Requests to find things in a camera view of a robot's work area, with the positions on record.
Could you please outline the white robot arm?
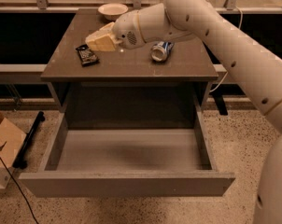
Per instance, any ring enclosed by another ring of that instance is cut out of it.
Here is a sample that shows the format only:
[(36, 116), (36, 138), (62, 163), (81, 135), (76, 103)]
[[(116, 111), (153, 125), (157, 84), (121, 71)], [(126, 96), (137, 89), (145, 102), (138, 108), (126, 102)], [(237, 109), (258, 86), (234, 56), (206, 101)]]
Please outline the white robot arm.
[(282, 224), (282, 60), (223, 19), (207, 0), (165, 0), (121, 15), (85, 39), (94, 51), (200, 38), (280, 132), (261, 170), (253, 223)]

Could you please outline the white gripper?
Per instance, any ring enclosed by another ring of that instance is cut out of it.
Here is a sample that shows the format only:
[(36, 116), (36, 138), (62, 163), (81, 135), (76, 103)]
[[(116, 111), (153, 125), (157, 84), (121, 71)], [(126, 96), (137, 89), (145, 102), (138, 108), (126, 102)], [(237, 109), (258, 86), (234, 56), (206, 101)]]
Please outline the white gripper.
[[(114, 35), (111, 32), (100, 32), (104, 30), (112, 30)], [(88, 35), (85, 39), (86, 45), (93, 51), (115, 51), (119, 43), (125, 49), (136, 49), (145, 45), (137, 11), (121, 15), (115, 22), (100, 28), (100, 31)]]

